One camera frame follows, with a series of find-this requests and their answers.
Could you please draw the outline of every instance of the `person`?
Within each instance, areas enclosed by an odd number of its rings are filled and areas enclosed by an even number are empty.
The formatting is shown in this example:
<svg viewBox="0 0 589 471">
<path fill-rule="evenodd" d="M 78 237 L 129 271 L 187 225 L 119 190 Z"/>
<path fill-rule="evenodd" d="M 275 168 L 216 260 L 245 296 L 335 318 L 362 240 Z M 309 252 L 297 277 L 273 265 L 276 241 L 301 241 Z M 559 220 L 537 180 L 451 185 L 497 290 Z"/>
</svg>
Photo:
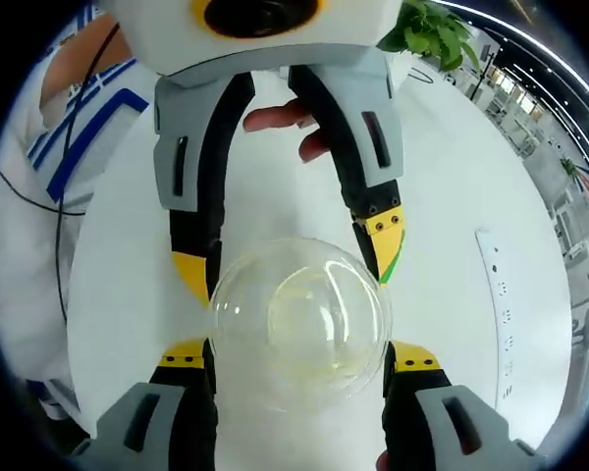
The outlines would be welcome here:
<svg viewBox="0 0 589 471">
<path fill-rule="evenodd" d="M 82 82 L 115 23 L 109 14 L 98 17 L 34 68 L 0 140 L 0 346 L 11 372 L 23 380 L 58 380 L 72 387 L 67 320 L 60 305 L 55 267 L 56 205 L 41 186 L 26 152 L 37 136 L 63 118 L 68 89 Z M 118 30 L 95 72 L 131 56 Z M 312 123 L 301 104 L 293 100 L 252 111 L 243 127 L 251 132 L 293 125 L 303 128 Z M 307 162 L 326 150 L 320 131 L 316 131 L 303 140 L 299 154 Z M 71 235 L 63 231 L 57 258 L 66 302 L 75 245 Z"/>
</svg>

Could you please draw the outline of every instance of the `white table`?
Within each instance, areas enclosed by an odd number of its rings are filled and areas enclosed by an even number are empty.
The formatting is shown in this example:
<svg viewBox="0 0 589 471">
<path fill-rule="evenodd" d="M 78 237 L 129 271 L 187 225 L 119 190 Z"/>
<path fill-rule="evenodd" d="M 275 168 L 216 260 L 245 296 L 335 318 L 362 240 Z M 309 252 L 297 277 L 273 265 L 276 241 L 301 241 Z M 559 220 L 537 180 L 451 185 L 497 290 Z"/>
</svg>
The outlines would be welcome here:
<svg viewBox="0 0 589 471">
<path fill-rule="evenodd" d="M 430 348 L 454 383 L 495 404 L 494 308 L 474 232 L 497 234 L 516 274 L 509 288 L 524 306 L 510 434 L 537 446 L 558 415 L 570 355 L 561 251 L 539 193 L 506 140 L 459 91 L 438 76 L 434 81 L 408 78 L 396 100 L 407 238 L 388 286 L 394 337 Z M 258 74 L 255 82 L 249 110 L 292 97 L 274 75 Z M 360 256 L 332 160 L 298 160 L 305 134 L 237 130 L 222 270 L 245 248 L 284 236 L 317 237 Z M 134 383 L 150 378 L 167 346 L 205 335 L 210 326 L 171 261 L 167 216 L 155 188 L 155 141 L 147 110 L 101 177 L 75 256 L 70 361 L 82 419 L 93 435 L 100 415 Z M 241 412 L 225 411 L 217 467 L 371 469 L 384 449 L 382 407 L 378 375 L 359 395 L 309 421 L 244 421 Z"/>
</svg>

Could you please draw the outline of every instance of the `black cable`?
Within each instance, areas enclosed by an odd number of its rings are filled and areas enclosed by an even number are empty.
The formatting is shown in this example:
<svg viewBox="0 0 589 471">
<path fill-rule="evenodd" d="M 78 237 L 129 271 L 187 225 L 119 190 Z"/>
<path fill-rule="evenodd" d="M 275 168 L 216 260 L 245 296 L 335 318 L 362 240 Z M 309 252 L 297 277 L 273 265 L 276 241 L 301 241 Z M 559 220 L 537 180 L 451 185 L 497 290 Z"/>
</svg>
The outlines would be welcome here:
<svg viewBox="0 0 589 471">
<path fill-rule="evenodd" d="M 2 179 L 2 181 L 9 187 L 9 189 L 14 192 L 20 199 L 24 200 L 26 203 L 28 204 L 32 204 L 33 206 L 39 208 L 39 209 L 43 209 L 44 211 L 49 211 L 51 213 L 55 213 L 55 214 L 59 214 L 59 210 L 55 209 L 55 208 L 51 208 L 50 206 L 46 206 L 45 204 L 41 204 L 38 203 L 37 201 L 34 201 L 26 196 L 24 196 L 23 194 L 21 194 L 19 191 L 16 190 L 16 188 L 13 186 L 13 184 L 11 182 L 9 182 L 9 179 L 7 179 L 5 177 L 5 175 L 0 171 L 0 178 Z M 68 211 L 64 211 L 63 213 L 64 216 L 84 216 L 85 213 L 71 213 Z"/>
<path fill-rule="evenodd" d="M 103 53 L 105 52 L 105 49 L 107 49 L 107 46 L 109 46 L 109 43 L 116 35 L 116 32 L 118 32 L 118 29 L 120 29 L 119 24 L 115 24 L 114 27 L 111 28 L 111 30 L 107 34 L 107 37 L 105 38 L 103 43 L 100 45 L 98 52 L 96 52 L 96 55 L 94 56 L 93 60 L 91 61 L 91 64 L 89 65 L 89 69 L 87 70 L 87 73 L 85 74 L 85 77 L 82 81 L 82 84 L 81 84 L 80 90 L 79 90 L 79 94 L 77 95 L 77 99 L 75 100 L 74 111 L 72 113 L 72 116 L 70 117 L 70 122 L 68 123 L 68 129 L 66 130 L 66 140 L 64 141 L 64 145 L 63 145 L 62 161 L 64 161 L 66 159 L 66 156 L 68 155 L 68 151 L 70 150 L 70 139 L 72 137 L 72 129 L 75 126 L 75 121 L 77 120 L 77 113 L 79 112 L 80 103 L 82 102 L 82 98 L 85 94 L 85 90 L 87 89 L 87 84 L 89 83 L 89 81 L 91 80 L 91 77 L 94 74 L 94 69 L 96 68 L 96 65 L 98 64 L 98 61 L 100 61 L 100 58 L 102 57 Z M 61 264 L 59 263 L 59 247 L 61 246 L 61 222 L 62 222 L 63 215 L 64 215 L 63 205 L 64 205 L 64 190 L 61 191 L 61 195 L 59 196 L 59 210 L 58 210 L 58 217 L 57 217 L 57 233 L 55 235 L 55 274 L 57 276 L 57 290 L 59 291 L 59 304 L 61 305 L 61 314 L 63 315 L 64 321 L 68 322 L 68 316 L 66 315 L 66 305 L 63 300 L 63 291 L 61 290 Z"/>
<path fill-rule="evenodd" d="M 425 72 L 421 72 L 418 69 L 415 69 L 414 67 L 411 67 L 411 69 L 413 69 L 415 72 L 418 72 L 418 73 L 422 74 L 424 77 L 427 78 L 427 80 L 424 80 L 421 77 L 412 76 L 410 73 L 408 73 L 408 76 L 409 77 L 412 77 L 415 80 L 422 81 L 423 83 L 427 83 L 428 85 L 431 85 L 432 83 L 434 83 L 434 80 L 430 76 L 428 76 Z"/>
</svg>

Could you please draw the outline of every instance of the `white shirt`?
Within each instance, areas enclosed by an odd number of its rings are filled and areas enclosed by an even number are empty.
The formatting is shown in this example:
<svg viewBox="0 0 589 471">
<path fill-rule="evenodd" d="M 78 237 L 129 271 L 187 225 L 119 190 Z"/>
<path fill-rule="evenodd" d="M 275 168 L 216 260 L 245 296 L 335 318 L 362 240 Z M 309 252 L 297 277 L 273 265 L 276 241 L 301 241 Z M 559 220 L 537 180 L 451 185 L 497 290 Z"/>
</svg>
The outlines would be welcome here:
<svg viewBox="0 0 589 471">
<path fill-rule="evenodd" d="M 55 208 L 26 157 L 34 139 L 54 127 L 66 109 L 67 91 L 39 109 L 53 57 L 35 67 L 14 104 L 0 140 L 0 171 L 21 194 Z M 0 178 L 0 345 L 16 376 L 69 384 L 66 324 L 55 274 L 56 228 L 57 214 L 21 200 Z M 74 246 L 70 233 L 62 231 L 64 293 Z"/>
</svg>

